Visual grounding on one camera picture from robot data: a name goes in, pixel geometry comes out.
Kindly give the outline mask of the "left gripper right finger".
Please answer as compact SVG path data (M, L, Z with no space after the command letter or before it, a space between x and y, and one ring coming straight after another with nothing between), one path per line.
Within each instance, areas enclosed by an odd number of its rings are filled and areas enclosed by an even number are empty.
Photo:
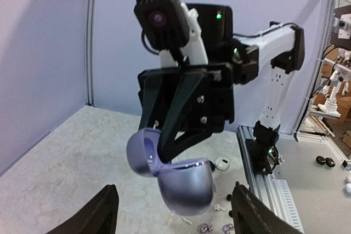
M238 181L231 194L234 231L239 234L293 234L299 231L276 216L245 185Z

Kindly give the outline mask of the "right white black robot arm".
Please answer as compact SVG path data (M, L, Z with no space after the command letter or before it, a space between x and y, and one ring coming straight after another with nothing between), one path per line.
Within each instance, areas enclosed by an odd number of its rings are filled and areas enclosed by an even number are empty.
M167 0L139 3L134 13L143 43L158 53L160 69L138 75L142 105L140 128L157 124L156 148L164 163L220 133L234 121L233 86L271 69L271 89L246 145L253 171L270 174L278 160L280 117L290 81L303 64L304 31L271 22L256 35L233 33L229 6Z

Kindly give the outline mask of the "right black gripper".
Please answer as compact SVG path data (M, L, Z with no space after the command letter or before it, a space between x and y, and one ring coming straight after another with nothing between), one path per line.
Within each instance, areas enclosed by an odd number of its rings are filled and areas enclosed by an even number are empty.
M144 70L138 82L139 130L161 129L157 150L164 163L234 121L229 63Z

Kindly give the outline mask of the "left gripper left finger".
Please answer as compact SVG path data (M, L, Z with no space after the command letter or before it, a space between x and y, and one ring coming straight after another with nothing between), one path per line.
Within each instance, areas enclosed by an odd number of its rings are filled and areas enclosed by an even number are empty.
M114 184L105 185L76 214L53 229L54 233L116 232L119 196Z

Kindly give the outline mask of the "purple earbud charging case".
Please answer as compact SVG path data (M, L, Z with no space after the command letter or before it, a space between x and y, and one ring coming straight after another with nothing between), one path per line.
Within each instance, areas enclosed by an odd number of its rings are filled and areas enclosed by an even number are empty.
M128 140L126 156L132 171L146 178L156 178L167 208L180 216L197 216L207 211L216 187L210 160L186 159L164 163L157 153L161 132L143 128Z

